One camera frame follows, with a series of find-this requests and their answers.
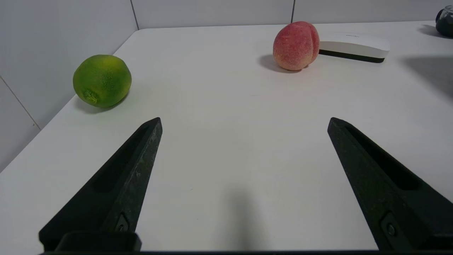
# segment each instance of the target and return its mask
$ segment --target black kettle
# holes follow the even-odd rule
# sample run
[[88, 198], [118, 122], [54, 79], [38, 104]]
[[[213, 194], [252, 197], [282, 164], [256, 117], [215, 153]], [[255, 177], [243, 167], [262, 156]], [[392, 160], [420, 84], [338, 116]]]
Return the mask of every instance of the black kettle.
[[436, 30], [443, 36], [453, 38], [453, 5], [448, 5], [437, 13]]

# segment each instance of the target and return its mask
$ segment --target red peach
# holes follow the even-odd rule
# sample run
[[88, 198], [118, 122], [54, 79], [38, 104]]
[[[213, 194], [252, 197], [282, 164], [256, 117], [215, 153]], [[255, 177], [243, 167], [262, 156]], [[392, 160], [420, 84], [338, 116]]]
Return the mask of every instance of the red peach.
[[319, 53], [316, 28], [304, 21], [285, 26], [274, 41], [274, 59], [287, 70], [300, 70], [311, 64]]

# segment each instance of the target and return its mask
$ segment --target lime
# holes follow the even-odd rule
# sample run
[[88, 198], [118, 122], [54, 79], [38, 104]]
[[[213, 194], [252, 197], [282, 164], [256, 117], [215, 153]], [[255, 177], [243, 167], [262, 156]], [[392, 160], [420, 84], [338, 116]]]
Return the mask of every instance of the lime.
[[107, 108], [117, 104], [129, 91], [132, 76], [124, 61], [112, 55], [87, 58], [74, 72], [72, 84], [86, 103]]

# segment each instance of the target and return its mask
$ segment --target tabletop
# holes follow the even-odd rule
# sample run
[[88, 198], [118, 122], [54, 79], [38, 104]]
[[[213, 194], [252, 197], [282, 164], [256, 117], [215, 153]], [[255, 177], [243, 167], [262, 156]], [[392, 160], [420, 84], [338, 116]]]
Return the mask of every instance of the tabletop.
[[136, 232], [142, 250], [377, 249], [330, 142], [344, 119], [453, 200], [453, 40], [433, 21], [315, 25], [383, 37], [381, 64], [320, 55], [276, 66], [283, 25], [143, 29], [115, 53], [127, 98], [74, 96], [0, 174], [0, 247], [38, 231], [143, 122], [163, 135]]

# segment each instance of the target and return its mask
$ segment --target white wall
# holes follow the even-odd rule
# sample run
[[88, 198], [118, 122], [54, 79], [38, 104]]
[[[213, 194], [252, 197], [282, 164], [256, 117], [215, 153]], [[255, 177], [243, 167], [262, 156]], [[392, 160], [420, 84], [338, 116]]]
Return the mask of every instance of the white wall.
[[293, 0], [132, 0], [140, 29], [291, 22]]
[[453, 0], [296, 0], [293, 21], [356, 23], [435, 20]]
[[38, 132], [39, 128], [0, 77], [0, 172]]
[[72, 75], [137, 30], [130, 0], [0, 0], [0, 171], [75, 94]]

